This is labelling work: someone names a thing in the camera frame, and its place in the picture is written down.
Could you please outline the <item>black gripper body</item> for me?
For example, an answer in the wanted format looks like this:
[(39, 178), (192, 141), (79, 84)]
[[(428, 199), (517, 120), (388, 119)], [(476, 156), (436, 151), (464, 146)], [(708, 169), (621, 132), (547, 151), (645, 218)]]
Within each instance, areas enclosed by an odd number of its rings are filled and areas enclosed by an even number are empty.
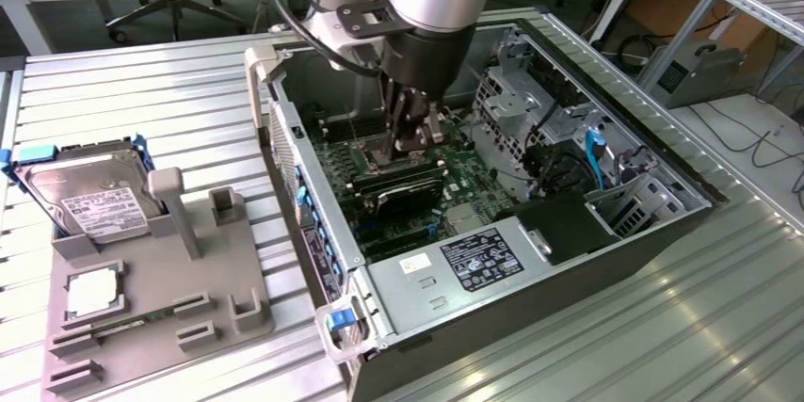
[(423, 92), (445, 92), (464, 63), (475, 27), (456, 32), (415, 28), (384, 38), (381, 71), (403, 86)]

